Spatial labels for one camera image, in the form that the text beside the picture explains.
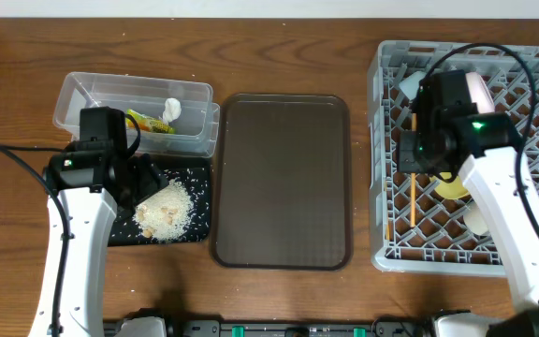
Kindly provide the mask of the wooden chopstick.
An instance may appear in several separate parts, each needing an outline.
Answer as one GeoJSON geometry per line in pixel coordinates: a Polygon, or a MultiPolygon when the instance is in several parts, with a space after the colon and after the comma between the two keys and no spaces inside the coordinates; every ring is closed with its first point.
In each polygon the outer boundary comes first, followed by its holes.
{"type": "Polygon", "coordinates": [[[390,232],[389,232],[389,229],[390,229],[390,224],[389,224],[389,216],[388,216],[388,212],[389,212],[389,208],[388,208],[388,184],[389,184],[389,181],[387,179],[384,180],[384,193],[385,193],[385,239],[387,241],[390,240],[390,232]]]}
{"type": "MultiPolygon", "coordinates": [[[[416,114],[412,115],[411,130],[416,131],[417,121],[416,114]]],[[[415,207],[416,207],[416,174],[411,173],[411,186],[410,186],[410,227],[415,228],[415,207]]]]}

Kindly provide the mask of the white tissue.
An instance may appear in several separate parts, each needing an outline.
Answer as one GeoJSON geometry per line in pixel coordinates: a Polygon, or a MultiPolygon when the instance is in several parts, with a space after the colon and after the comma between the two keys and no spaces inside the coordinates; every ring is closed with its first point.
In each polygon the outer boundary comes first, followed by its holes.
{"type": "Polygon", "coordinates": [[[177,120],[182,114],[182,104],[176,98],[168,98],[165,101],[165,109],[162,113],[162,121],[168,125],[177,120]]]}

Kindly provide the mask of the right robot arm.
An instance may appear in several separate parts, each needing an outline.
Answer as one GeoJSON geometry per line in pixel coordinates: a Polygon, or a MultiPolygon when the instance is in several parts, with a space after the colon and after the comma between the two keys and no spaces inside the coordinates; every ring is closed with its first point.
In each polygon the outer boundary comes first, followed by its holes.
{"type": "Polygon", "coordinates": [[[475,72],[416,72],[401,91],[413,117],[396,148],[398,170],[462,183],[502,259],[516,310],[503,321],[442,314],[432,335],[539,336],[539,195],[514,123],[495,110],[475,72]]]}

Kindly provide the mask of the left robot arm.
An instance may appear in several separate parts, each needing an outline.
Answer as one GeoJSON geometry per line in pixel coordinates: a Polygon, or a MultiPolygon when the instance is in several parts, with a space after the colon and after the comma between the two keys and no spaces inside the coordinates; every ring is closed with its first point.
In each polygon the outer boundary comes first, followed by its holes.
{"type": "Polygon", "coordinates": [[[41,180],[48,198],[49,243],[33,336],[101,336],[105,263],[117,220],[168,186],[140,141],[129,142],[131,116],[110,107],[83,109],[80,135],[51,157],[41,180]]]}

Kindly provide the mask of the white bowl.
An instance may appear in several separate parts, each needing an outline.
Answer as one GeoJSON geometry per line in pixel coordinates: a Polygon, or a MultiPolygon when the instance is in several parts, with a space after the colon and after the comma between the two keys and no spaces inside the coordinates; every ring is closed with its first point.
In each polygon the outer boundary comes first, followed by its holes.
{"type": "Polygon", "coordinates": [[[476,72],[470,72],[465,74],[465,79],[471,101],[477,106],[477,111],[480,114],[494,112],[493,99],[482,77],[476,72]]]}

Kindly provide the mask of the small white green cup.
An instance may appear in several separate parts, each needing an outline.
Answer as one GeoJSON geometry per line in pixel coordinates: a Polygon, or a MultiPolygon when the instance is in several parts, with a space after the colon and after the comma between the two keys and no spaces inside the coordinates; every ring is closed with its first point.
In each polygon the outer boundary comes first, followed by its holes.
{"type": "Polygon", "coordinates": [[[489,234],[484,216],[474,201],[467,204],[467,211],[463,214],[463,221],[474,235],[487,236],[489,234]]]}

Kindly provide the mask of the yellow plate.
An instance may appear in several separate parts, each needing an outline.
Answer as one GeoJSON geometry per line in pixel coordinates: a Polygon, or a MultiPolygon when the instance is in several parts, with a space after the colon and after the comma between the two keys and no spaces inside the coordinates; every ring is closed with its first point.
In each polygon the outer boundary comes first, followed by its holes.
{"type": "Polygon", "coordinates": [[[444,178],[445,181],[440,180],[436,176],[430,176],[430,181],[432,183],[436,182],[434,191],[440,197],[455,200],[465,198],[470,195],[468,190],[462,185],[459,177],[457,177],[452,183],[447,183],[446,180],[452,177],[451,173],[442,172],[440,176],[444,178]]]}

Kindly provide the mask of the light blue bowl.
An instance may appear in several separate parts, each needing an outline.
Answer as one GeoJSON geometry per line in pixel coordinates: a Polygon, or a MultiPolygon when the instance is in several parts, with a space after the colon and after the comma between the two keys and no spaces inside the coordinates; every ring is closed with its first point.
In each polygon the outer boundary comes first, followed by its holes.
{"type": "Polygon", "coordinates": [[[416,98],[417,91],[420,87],[420,82],[425,78],[425,76],[426,74],[424,72],[416,71],[399,83],[400,91],[409,101],[413,101],[416,98]]]}

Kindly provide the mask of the pile of rice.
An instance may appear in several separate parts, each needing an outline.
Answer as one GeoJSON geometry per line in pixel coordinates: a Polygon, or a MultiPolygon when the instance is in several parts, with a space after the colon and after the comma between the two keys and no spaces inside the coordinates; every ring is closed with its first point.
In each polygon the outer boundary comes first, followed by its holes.
{"type": "Polygon", "coordinates": [[[133,220],[145,238],[168,242],[178,240],[186,232],[193,211],[194,202],[186,187],[173,179],[137,206],[133,220]]]}

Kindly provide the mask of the green orange snack wrapper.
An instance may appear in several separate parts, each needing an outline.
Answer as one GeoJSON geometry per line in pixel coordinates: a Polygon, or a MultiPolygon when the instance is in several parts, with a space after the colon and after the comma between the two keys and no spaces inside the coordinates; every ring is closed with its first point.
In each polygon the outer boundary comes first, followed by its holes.
{"type": "Polygon", "coordinates": [[[158,134],[174,134],[175,128],[172,127],[168,121],[163,118],[151,117],[145,114],[141,114],[135,110],[128,109],[126,111],[128,116],[131,116],[137,123],[138,128],[141,131],[158,133],[158,134]]]}

